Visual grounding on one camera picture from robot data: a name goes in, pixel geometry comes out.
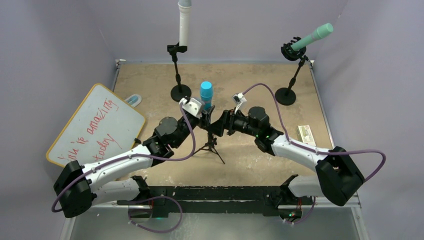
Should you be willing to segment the black tripod mic stand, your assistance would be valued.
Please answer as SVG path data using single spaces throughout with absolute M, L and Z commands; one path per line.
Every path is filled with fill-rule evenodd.
M 212 133 L 207 133 L 207 142 L 198 150 L 196 150 L 193 155 L 195 155 L 196 153 L 200 152 L 200 151 L 207 151 L 210 153 L 213 153 L 215 155 L 217 155 L 219 157 L 219 159 L 221 160 L 221 162 L 225 165 L 225 161 L 223 160 L 223 158 L 221 157 L 221 155 L 218 153 L 218 151 L 216 150 L 215 146 L 217 145 L 217 138 L 214 137 L 214 135 Z

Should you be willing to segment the blue microphone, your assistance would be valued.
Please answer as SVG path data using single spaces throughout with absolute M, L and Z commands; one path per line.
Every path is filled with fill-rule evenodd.
M 200 84 L 200 98 L 204 102 L 204 109 L 207 110 L 212 106 L 212 99 L 214 95 L 213 85 L 209 81 L 203 81 Z

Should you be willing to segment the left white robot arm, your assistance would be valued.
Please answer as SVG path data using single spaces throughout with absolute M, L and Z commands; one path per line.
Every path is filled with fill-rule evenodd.
M 182 117 L 165 117 L 151 137 L 133 149 L 101 161 L 80 164 L 73 160 L 65 165 L 53 185 L 56 199 L 51 211 L 62 212 L 66 218 L 76 217 L 92 206 L 114 200 L 146 203 L 149 191 L 141 177 L 118 182 L 116 179 L 141 169 L 152 168 L 164 162 L 181 162 L 195 153 L 194 129 L 206 129 L 211 122 L 214 106 L 201 112 L 194 105 L 180 104 Z

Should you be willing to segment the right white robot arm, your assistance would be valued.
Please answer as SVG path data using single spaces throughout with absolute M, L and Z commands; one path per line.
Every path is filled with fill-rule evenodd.
M 280 196 L 288 204 L 300 197 L 325 197 L 337 206 L 347 201 L 365 183 L 365 178 L 350 155 L 342 147 L 312 148 L 287 137 L 270 124 L 270 117 L 260 106 L 251 107 L 247 115 L 224 110 L 218 120 L 207 126 L 207 131 L 223 136 L 240 132 L 253 136 L 259 150 L 301 164 L 315 172 L 315 176 L 296 176 L 281 189 Z

